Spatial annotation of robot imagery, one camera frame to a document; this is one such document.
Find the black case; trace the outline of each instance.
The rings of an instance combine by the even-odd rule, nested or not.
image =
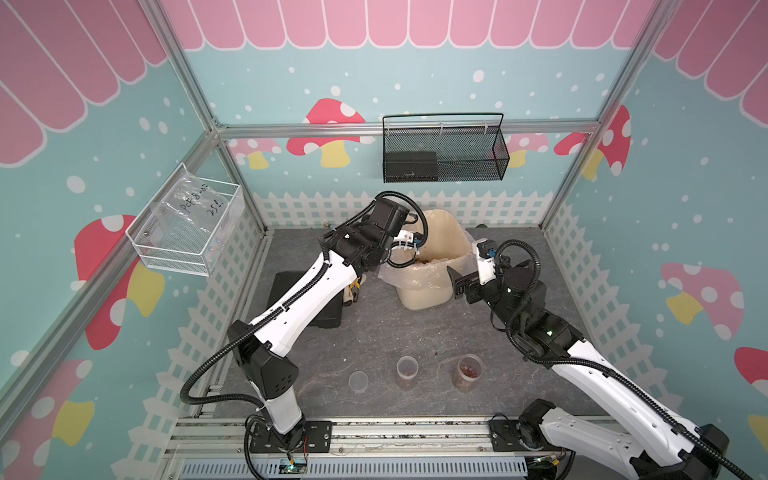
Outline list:
[[[275,281],[272,283],[270,299],[267,304],[274,305],[277,300],[280,300],[280,297],[285,295],[292,286],[296,285],[296,282],[301,280],[304,273],[306,272],[292,270],[275,275]],[[321,329],[332,329],[340,326],[343,307],[344,292],[338,292],[312,319],[310,326],[317,326]]]

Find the white picket fence graphic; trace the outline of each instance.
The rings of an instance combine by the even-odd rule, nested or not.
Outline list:
[[[188,309],[190,323],[179,329],[178,348],[168,350],[170,364],[166,371],[157,374],[157,395],[144,400],[144,423],[128,431],[133,442],[131,450],[111,466],[118,480],[154,477],[177,420],[190,413],[189,407],[179,400],[181,386],[190,373],[215,353],[225,334],[237,291],[256,252],[258,236],[253,219],[244,213],[214,271],[206,278],[205,290],[197,291],[197,306]],[[197,385],[191,394],[198,396],[203,388],[206,386]]]
[[[669,393],[664,386],[667,370],[651,363],[653,346],[643,345],[637,338],[640,325],[627,318],[630,306],[618,302],[619,287],[608,283],[610,270],[601,270],[600,255],[592,254],[592,242],[584,239],[586,229],[578,227],[578,215],[571,215],[572,207],[561,207],[547,233],[589,336],[623,374],[670,409],[677,409],[683,397]]]
[[[307,228],[322,227],[325,223],[331,227],[338,225],[368,205],[374,196],[362,192],[356,197],[347,192],[340,197],[332,192],[328,197],[320,193],[308,197],[302,192],[298,197],[292,197],[288,193],[278,197],[270,193],[267,198],[262,198],[253,194],[253,199],[267,225],[277,228]],[[511,197],[506,192],[497,196],[486,192],[479,196],[474,191],[466,197],[459,192],[450,197],[443,192],[434,196],[424,192],[421,197],[410,192],[408,196],[425,210],[440,208],[451,212],[462,225],[484,223],[490,227],[539,225],[552,201],[552,192],[543,197],[540,197],[538,192],[529,197],[523,197],[522,192],[517,192]]]

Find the black mesh basket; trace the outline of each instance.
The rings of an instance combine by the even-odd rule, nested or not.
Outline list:
[[[384,182],[503,179],[509,163],[503,119],[494,113],[385,116]]]

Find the robotic arm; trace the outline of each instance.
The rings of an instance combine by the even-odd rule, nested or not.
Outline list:
[[[502,251],[517,246],[531,255],[512,266]],[[579,452],[627,478],[707,480],[726,466],[749,478],[723,457],[728,437],[717,427],[697,427],[622,376],[565,319],[545,309],[547,287],[538,281],[540,263],[524,242],[473,243],[478,271],[467,276],[448,268],[454,295],[483,301],[505,321],[510,342],[525,357],[575,384],[616,419],[629,435],[569,415],[538,399],[518,420],[521,442],[530,450],[556,445]]]

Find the metal vent grille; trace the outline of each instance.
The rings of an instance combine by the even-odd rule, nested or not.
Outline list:
[[[256,470],[269,478],[509,478],[528,474],[525,458],[310,458],[305,475],[278,473],[280,458],[254,458]],[[189,459],[179,480],[252,480],[243,459]]]

